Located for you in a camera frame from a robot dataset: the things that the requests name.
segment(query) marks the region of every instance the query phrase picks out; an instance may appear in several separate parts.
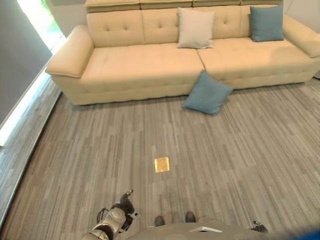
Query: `floor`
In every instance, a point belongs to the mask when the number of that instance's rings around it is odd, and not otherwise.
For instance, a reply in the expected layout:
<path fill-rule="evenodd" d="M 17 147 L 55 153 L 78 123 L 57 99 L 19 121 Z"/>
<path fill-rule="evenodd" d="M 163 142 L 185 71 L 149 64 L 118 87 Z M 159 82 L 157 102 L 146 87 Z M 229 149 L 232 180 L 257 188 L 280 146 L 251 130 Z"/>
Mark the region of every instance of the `floor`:
<path fill-rule="evenodd" d="M 320 83 L 234 91 L 217 116 L 185 96 L 72 106 L 62 96 L 35 149 L 0 239 L 81 239 L 129 188 L 142 217 L 187 211 L 295 235 L 320 222 Z M 154 158 L 170 171 L 155 173 Z"/>
<path fill-rule="evenodd" d="M 0 228 L 30 156 L 61 93 L 51 77 L 44 72 L 38 76 L 37 81 L 41 82 L 38 91 L 0 148 Z"/>

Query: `blue pillow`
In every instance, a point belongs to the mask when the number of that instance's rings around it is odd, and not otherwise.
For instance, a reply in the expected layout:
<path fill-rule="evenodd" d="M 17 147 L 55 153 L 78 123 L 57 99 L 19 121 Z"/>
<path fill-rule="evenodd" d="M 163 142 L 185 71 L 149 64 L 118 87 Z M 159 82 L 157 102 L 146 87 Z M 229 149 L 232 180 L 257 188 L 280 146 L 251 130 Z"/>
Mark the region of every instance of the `blue pillow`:
<path fill-rule="evenodd" d="M 214 80 L 202 70 L 183 107 L 216 115 L 233 89 L 232 86 Z"/>
<path fill-rule="evenodd" d="M 251 38 L 254 42 L 284 40 L 284 5 L 250 7 Z"/>

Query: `sofa base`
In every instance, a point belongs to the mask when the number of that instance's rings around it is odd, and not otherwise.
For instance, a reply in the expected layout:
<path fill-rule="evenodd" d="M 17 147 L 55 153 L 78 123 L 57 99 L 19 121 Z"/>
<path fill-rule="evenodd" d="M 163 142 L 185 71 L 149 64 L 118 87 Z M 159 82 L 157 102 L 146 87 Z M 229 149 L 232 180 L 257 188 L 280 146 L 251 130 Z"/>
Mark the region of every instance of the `sofa base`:
<path fill-rule="evenodd" d="M 257 76 L 250 78 L 237 78 L 226 80 L 223 83 L 233 86 L 235 89 L 248 89 L 263 86 L 283 85 L 303 83 L 312 79 L 317 71 L 307 71 L 301 73 L 287 73 L 281 75 Z M 126 102 L 131 100 L 157 99 L 163 97 L 173 97 L 188 95 L 193 84 L 163 85 L 157 87 L 144 87 L 137 89 L 127 89 L 121 91 L 105 92 L 64 92 L 66 97 L 74 105 L 89 105 L 112 102 Z"/>

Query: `sofa backrest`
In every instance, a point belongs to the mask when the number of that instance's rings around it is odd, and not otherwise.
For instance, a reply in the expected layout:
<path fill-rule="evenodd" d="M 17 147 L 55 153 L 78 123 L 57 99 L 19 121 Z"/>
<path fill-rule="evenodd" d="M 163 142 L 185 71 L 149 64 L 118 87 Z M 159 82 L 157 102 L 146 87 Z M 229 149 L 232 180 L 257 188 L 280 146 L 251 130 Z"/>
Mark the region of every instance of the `sofa backrest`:
<path fill-rule="evenodd" d="M 213 39 L 251 36 L 249 5 L 190 9 L 214 12 Z M 178 21 L 177 8 L 96 12 L 87 15 L 88 27 L 97 48 L 177 43 Z"/>

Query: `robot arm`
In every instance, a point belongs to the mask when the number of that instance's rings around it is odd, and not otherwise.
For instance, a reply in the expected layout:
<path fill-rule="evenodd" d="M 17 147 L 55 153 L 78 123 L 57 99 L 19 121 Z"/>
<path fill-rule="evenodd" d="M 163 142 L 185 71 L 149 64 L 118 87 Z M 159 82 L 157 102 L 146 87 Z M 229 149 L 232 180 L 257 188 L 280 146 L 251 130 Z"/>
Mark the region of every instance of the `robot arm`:
<path fill-rule="evenodd" d="M 90 232 L 87 232 L 81 240 L 115 240 L 119 233 L 127 231 L 133 218 L 139 214 L 128 199 L 133 192 L 128 190 L 109 210 L 105 218 L 100 221 Z"/>

